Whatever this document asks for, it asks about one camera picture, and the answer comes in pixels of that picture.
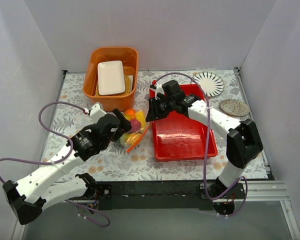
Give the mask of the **clear zip top bag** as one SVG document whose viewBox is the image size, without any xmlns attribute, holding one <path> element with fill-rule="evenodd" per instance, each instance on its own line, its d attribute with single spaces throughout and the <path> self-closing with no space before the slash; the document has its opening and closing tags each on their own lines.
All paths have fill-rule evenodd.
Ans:
<svg viewBox="0 0 300 240">
<path fill-rule="evenodd" d="M 125 148 L 126 153 L 137 147 L 150 128 L 150 123 L 146 122 L 146 112 L 144 110 L 127 109 L 123 116 L 130 121 L 131 130 L 124 133 L 117 143 Z"/>
</svg>

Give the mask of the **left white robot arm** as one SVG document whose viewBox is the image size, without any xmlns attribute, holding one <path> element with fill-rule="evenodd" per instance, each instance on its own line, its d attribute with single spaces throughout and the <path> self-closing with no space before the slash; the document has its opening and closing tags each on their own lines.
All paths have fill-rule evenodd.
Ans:
<svg viewBox="0 0 300 240">
<path fill-rule="evenodd" d="M 16 182 L 8 180 L 3 184 L 7 202 L 21 225 L 31 223 L 43 210 L 65 200 L 76 197 L 91 200 L 104 195 L 105 186 L 98 186 L 88 173 L 77 174 L 70 181 L 57 182 L 132 128 L 118 109 L 111 114 L 103 110 L 89 114 L 95 122 L 83 127 L 43 166 Z"/>
</svg>

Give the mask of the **green yellow papaya toy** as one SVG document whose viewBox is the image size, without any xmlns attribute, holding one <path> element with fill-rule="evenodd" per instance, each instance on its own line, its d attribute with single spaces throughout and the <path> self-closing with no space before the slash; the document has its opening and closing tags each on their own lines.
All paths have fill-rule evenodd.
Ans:
<svg viewBox="0 0 300 240">
<path fill-rule="evenodd" d="M 128 138 L 128 135 L 126 133 L 124 133 L 115 143 L 122 147 L 126 147 L 127 146 L 127 138 Z"/>
</svg>

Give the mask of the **yellow elongated mango toy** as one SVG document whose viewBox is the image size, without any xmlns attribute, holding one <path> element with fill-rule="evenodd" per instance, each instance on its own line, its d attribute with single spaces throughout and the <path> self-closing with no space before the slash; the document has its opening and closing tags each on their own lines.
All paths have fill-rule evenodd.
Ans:
<svg viewBox="0 0 300 240">
<path fill-rule="evenodd" d="M 142 110 L 139 110 L 135 113 L 135 118 L 141 123 L 142 128 L 146 126 L 146 117 Z"/>
</svg>

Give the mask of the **dark red round fruit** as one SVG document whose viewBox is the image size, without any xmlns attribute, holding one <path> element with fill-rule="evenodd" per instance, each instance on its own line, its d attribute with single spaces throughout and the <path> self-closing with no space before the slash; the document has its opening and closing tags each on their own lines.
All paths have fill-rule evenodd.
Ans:
<svg viewBox="0 0 300 240">
<path fill-rule="evenodd" d="M 142 128 L 141 123 L 136 118 L 131 119 L 130 124 L 131 124 L 131 130 L 130 130 L 131 133 L 137 133 Z"/>
</svg>

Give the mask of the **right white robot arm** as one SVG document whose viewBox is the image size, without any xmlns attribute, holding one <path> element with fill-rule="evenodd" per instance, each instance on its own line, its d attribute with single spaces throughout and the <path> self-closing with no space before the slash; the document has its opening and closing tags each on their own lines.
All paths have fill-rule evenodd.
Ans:
<svg viewBox="0 0 300 240">
<path fill-rule="evenodd" d="M 154 96 L 148 100 L 146 122 L 158 121 L 176 112 L 225 139 L 227 164 L 207 192 L 211 198 L 227 199 L 233 195 L 234 185 L 242 179 L 247 165 L 264 149 L 255 122 L 249 118 L 242 121 L 214 109 L 206 98 L 186 94 L 176 80 L 152 84 L 150 91 Z"/>
</svg>

